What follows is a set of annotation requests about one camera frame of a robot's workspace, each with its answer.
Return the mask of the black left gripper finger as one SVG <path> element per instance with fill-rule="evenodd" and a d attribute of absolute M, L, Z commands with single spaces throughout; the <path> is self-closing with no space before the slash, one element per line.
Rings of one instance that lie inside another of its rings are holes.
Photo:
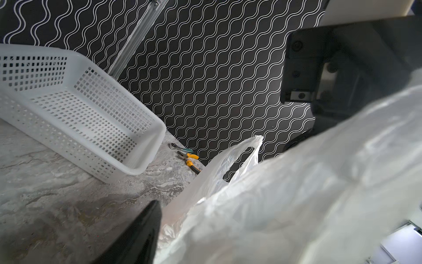
<path fill-rule="evenodd" d="M 158 200 L 151 201 L 94 264 L 151 264 L 162 219 Z"/>

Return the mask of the white printed plastic bag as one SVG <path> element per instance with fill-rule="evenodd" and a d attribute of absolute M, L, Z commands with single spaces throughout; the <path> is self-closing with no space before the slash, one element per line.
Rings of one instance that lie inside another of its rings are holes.
<path fill-rule="evenodd" d="M 226 149 L 163 210 L 156 264 L 359 264 L 422 202 L 422 72 L 259 162 Z"/>

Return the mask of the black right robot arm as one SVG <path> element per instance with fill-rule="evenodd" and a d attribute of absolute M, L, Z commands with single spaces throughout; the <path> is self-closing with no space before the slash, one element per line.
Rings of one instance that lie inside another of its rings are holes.
<path fill-rule="evenodd" d="M 326 1 L 321 24 L 287 38 L 280 102 L 311 107 L 288 150 L 403 89 L 422 67 L 421 1 Z"/>

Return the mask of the white perforated plastic basket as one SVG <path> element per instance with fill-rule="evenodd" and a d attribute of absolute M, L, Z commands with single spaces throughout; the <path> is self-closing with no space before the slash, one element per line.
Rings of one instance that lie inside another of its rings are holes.
<path fill-rule="evenodd" d="M 1 118 L 105 183 L 142 174 L 166 125 L 85 56 L 1 45 Z"/>

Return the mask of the yellow handled pliers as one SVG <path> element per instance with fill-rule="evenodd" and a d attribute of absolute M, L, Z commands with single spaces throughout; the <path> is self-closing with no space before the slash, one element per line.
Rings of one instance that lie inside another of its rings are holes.
<path fill-rule="evenodd" d="M 194 163 L 191 161 L 192 159 L 194 160 L 198 160 L 199 157 L 197 155 L 194 154 L 190 154 L 190 153 L 184 153 L 181 151 L 177 151 L 178 157 L 181 158 L 185 164 L 195 173 L 195 174 L 200 174 L 201 170 L 198 169 Z"/>

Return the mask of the green handled ratchet wrench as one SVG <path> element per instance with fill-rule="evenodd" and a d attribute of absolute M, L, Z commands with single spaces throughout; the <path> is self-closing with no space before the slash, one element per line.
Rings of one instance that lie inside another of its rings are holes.
<path fill-rule="evenodd" d="M 176 143 L 170 143 L 169 147 L 173 150 L 177 150 L 177 151 L 181 151 L 181 152 L 185 152 L 185 153 L 189 153 L 189 154 L 193 154 L 193 150 L 191 150 L 190 148 L 184 148 L 184 147 L 180 147 L 178 146 Z"/>

